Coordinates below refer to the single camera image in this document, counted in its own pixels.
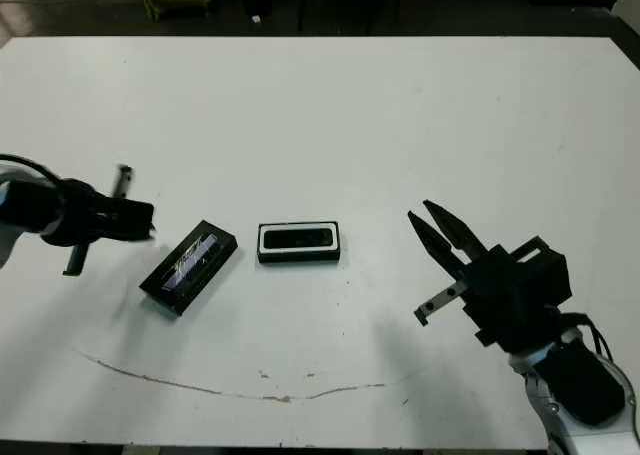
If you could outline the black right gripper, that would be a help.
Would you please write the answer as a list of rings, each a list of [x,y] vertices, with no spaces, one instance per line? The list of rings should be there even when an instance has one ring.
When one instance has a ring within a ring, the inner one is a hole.
[[[460,298],[485,347],[496,343],[506,352],[524,352],[560,337],[562,254],[545,244],[523,244],[511,253],[496,245],[488,251],[461,219],[430,200],[423,204],[441,232],[408,211],[411,226],[427,253],[456,282],[414,311],[421,325]],[[472,262],[464,265],[453,248]]]

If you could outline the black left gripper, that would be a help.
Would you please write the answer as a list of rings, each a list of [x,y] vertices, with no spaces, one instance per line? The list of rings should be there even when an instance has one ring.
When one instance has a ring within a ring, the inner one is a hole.
[[[54,246],[71,247],[64,276],[79,276],[90,245],[106,238],[117,241],[149,240],[152,237],[154,205],[122,200],[133,179],[133,169],[120,165],[112,194],[106,196],[80,180],[62,180],[62,214],[43,240]]]

